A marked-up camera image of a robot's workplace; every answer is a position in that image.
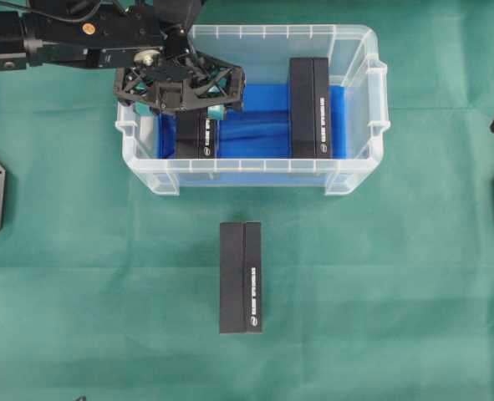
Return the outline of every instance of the black box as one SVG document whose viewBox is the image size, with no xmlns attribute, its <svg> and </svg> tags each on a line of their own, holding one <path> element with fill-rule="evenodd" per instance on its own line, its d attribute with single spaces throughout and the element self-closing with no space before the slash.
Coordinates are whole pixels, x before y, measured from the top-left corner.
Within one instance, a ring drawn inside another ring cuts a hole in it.
<svg viewBox="0 0 494 401">
<path fill-rule="evenodd" d="M 176 159 L 216 158 L 217 122 L 205 109 L 176 113 Z"/>
<path fill-rule="evenodd" d="M 332 158 L 328 59 L 291 58 L 289 86 L 293 158 Z"/>
<path fill-rule="evenodd" d="M 289 61 L 291 151 L 295 159 L 315 158 L 315 103 L 311 58 Z"/>
<path fill-rule="evenodd" d="M 221 223 L 221 334 L 262 332 L 261 231 L 260 223 Z"/>
<path fill-rule="evenodd" d="M 207 118 L 207 112 L 200 114 L 200 128 L 198 135 L 198 158 L 216 158 L 216 132 L 218 123 Z"/>
</svg>

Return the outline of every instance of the green tabletop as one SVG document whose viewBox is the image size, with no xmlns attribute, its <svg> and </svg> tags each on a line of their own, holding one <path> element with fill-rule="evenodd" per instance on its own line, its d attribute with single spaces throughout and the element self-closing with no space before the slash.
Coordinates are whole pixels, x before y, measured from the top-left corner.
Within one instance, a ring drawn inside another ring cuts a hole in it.
<svg viewBox="0 0 494 401">
<path fill-rule="evenodd" d="M 370 26 L 384 161 L 345 197 L 159 197 L 122 160 L 112 72 L 0 74 L 0 400 L 494 399 L 494 0 L 211 0 L 198 22 Z M 218 334 L 222 221 L 262 222 L 263 335 Z"/>
</svg>

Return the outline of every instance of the blue liner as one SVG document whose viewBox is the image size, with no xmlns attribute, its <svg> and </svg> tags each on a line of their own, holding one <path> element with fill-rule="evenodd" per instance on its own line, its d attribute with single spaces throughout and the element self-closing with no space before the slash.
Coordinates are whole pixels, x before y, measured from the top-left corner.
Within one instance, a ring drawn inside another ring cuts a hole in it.
<svg viewBox="0 0 494 401">
<path fill-rule="evenodd" d="M 220 159 L 291 158 L 287 85 L 248 85 L 242 112 L 229 112 L 221 121 L 217 156 Z M 333 157 L 346 157 L 344 88 L 330 88 Z M 174 157 L 176 122 L 170 116 L 157 117 L 157 157 Z"/>
</svg>

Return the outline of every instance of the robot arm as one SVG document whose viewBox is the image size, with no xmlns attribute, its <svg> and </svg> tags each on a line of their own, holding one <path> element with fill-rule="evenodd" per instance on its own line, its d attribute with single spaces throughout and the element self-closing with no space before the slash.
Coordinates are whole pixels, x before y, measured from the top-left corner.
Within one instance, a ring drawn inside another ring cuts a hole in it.
<svg viewBox="0 0 494 401">
<path fill-rule="evenodd" d="M 28 2 L 22 15 L 0 12 L 0 71 L 43 63 L 117 69 L 123 104 L 140 102 L 158 114 L 242 108 L 242 68 L 197 52 L 189 38 L 202 0 L 139 0 L 128 10 L 116 1 Z"/>
</svg>

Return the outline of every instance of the clear plastic bin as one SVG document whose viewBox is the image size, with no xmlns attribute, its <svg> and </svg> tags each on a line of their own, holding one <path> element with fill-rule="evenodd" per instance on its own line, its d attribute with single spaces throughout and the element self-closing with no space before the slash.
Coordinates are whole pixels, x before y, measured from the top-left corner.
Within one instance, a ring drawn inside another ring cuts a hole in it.
<svg viewBox="0 0 494 401">
<path fill-rule="evenodd" d="M 346 195 L 379 165 L 390 127 L 386 64 L 374 32 L 361 25 L 197 25 L 195 47 L 243 66 L 249 84 L 285 84 L 289 58 L 328 57 L 330 84 L 345 87 L 346 159 L 156 159 L 155 117 L 119 104 L 122 155 L 152 192 L 182 186 L 320 186 Z"/>
</svg>

